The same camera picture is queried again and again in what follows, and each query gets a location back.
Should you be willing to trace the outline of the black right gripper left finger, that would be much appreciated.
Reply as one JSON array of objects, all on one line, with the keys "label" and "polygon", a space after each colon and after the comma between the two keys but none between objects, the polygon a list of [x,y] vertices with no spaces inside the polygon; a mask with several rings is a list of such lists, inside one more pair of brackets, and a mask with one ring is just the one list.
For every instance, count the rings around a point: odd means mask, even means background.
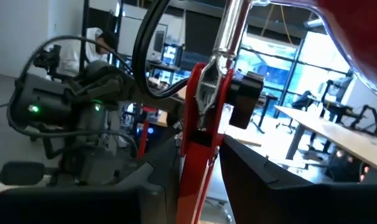
[{"label": "black right gripper left finger", "polygon": [[175,223],[178,153],[170,138],[116,185],[3,191],[0,223]]}]

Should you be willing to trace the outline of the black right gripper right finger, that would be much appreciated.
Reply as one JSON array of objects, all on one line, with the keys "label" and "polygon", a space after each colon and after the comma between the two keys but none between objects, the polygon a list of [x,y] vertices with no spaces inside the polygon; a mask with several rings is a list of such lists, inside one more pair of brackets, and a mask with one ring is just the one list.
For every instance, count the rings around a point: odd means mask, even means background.
[{"label": "black right gripper right finger", "polygon": [[220,165],[236,223],[377,223],[377,184],[313,184],[230,136]]}]

